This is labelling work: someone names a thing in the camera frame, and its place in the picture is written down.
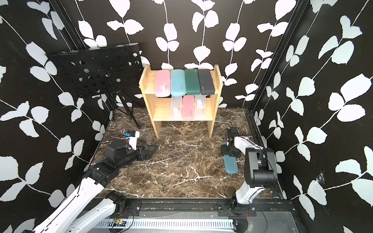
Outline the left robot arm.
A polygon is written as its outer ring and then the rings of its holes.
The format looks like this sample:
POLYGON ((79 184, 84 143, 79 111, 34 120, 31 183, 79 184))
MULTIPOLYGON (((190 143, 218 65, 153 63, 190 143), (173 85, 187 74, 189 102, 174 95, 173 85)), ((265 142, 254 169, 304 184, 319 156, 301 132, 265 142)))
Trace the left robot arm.
POLYGON ((101 162, 86 171, 76 190, 32 232, 87 233, 110 215, 124 214, 126 198, 112 191, 87 213, 79 215, 118 176, 120 169, 135 161, 151 159, 157 148, 157 145, 137 146, 134 137, 112 141, 107 145, 101 162))

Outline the teal pencil case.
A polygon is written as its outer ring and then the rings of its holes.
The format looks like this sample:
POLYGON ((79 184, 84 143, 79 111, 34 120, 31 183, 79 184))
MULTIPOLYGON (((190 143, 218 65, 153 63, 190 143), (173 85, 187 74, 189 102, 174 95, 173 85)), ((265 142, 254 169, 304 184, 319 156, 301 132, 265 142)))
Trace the teal pencil case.
POLYGON ((224 166, 225 166, 226 173, 228 174, 238 173, 238 165, 237 165, 236 157, 224 155, 223 159, 224 159, 224 166))

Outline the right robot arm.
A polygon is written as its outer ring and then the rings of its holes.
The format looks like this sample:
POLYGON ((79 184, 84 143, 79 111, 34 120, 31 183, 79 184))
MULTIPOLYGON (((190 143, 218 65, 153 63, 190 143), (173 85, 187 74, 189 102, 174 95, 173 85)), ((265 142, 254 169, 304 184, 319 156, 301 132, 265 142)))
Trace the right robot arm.
POLYGON ((240 134, 237 127, 227 128, 227 141, 220 150, 228 174, 238 173, 237 158, 244 156, 244 182, 232 197, 232 207, 250 205, 260 192, 276 185, 278 173, 274 151, 240 134))

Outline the frosted clear pencil case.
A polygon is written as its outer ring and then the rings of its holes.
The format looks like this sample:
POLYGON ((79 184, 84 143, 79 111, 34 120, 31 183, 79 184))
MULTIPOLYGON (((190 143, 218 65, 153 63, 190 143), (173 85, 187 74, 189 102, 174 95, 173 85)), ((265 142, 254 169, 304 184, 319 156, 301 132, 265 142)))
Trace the frosted clear pencil case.
POLYGON ((171 120, 182 120, 182 97, 172 96, 170 105, 171 120))

